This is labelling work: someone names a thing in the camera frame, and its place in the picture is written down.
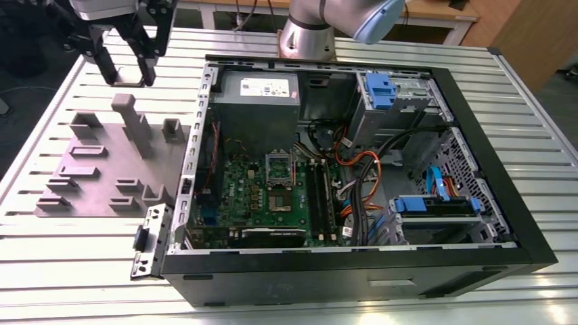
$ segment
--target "slotted aluminum surface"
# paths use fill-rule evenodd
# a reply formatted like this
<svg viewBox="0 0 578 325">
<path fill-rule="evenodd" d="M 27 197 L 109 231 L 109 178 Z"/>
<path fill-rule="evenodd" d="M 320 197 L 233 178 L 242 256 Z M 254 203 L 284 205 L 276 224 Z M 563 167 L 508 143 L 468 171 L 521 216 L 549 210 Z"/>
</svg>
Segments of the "slotted aluminum surface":
<svg viewBox="0 0 578 325">
<path fill-rule="evenodd" d="M 107 40 L 119 66 L 135 58 L 117 32 Z M 560 263 L 454 299 L 194 310 L 165 281 L 130 282 L 133 235 L 142 219 L 38 218 L 33 212 L 58 166 L 77 112 L 122 122 L 117 92 L 133 93 L 150 123 L 190 124 L 207 53 L 276 57 L 276 35 L 177 28 L 159 59 L 155 86 L 111 88 L 79 60 L 0 183 L 0 320 L 194 324 L 567 324 L 578 319 L 578 172 L 568 140 L 508 64 L 486 49 L 337 42 L 341 61 L 449 68 L 544 230 Z"/>
</svg>

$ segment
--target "floor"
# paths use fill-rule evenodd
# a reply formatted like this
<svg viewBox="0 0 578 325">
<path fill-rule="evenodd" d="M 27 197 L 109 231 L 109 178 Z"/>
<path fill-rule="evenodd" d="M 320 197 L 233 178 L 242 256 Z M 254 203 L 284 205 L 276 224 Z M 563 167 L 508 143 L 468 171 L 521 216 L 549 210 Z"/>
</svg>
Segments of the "floor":
<svg viewBox="0 0 578 325">
<path fill-rule="evenodd" d="M 225 16 L 218 17 L 218 25 L 227 29 L 231 17 L 222 14 Z M 201 17 L 195 16 L 191 19 L 190 15 L 197 14 L 181 14 L 177 17 L 177 25 L 199 28 L 198 23 L 191 24 L 190 22 L 199 22 Z M 262 18 L 253 24 L 254 30 L 273 30 L 273 23 L 269 19 Z M 51 39 L 45 37 L 39 42 L 50 63 L 43 74 L 23 79 L 13 77 L 5 69 L 0 70 L 0 99 L 11 107 L 9 114 L 0 115 L 0 178 L 10 168 L 78 58 L 78 54 L 66 53 Z M 576 127 L 578 125 L 578 81 L 567 81 L 564 74 L 556 74 L 537 97 L 575 147 L 578 147 L 578 127 Z"/>
</svg>

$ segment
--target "white sticker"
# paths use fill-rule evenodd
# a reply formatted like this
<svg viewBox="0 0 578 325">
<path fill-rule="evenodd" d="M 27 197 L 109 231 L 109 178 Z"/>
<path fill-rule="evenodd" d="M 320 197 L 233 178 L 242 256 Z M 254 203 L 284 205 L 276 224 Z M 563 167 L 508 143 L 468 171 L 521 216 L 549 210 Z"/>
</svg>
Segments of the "white sticker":
<svg viewBox="0 0 578 325">
<path fill-rule="evenodd" d="M 289 97 L 290 80 L 245 78 L 242 96 Z"/>
<path fill-rule="evenodd" d="M 345 145 L 348 148 L 352 148 L 352 145 L 354 144 L 354 143 L 352 142 L 352 140 L 350 140 L 349 138 L 346 138 L 346 137 L 344 137 L 344 139 L 342 139 L 342 143 L 344 143 L 344 145 Z"/>
<path fill-rule="evenodd" d="M 342 235 L 345 237 L 352 237 L 353 234 L 354 234 L 354 229 L 349 227 L 344 227 Z"/>
</svg>

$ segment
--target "power supply label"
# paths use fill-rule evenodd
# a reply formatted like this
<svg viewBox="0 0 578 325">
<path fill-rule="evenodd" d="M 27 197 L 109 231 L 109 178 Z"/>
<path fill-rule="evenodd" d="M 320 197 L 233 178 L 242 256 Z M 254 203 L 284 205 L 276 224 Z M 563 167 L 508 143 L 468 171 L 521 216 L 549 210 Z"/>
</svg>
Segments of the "power supply label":
<svg viewBox="0 0 578 325">
<path fill-rule="evenodd" d="M 288 79 L 245 78 L 242 96 L 289 97 L 290 81 Z"/>
</svg>

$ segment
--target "open computer tower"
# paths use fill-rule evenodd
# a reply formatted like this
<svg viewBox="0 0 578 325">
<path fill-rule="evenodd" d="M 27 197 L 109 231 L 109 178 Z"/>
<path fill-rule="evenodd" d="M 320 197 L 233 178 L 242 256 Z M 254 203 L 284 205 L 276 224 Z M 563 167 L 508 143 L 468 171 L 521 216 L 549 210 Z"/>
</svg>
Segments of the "open computer tower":
<svg viewBox="0 0 578 325">
<path fill-rule="evenodd" d="M 446 69 L 209 56 L 191 109 L 131 278 L 194 306 L 452 297 L 557 263 Z"/>
</svg>

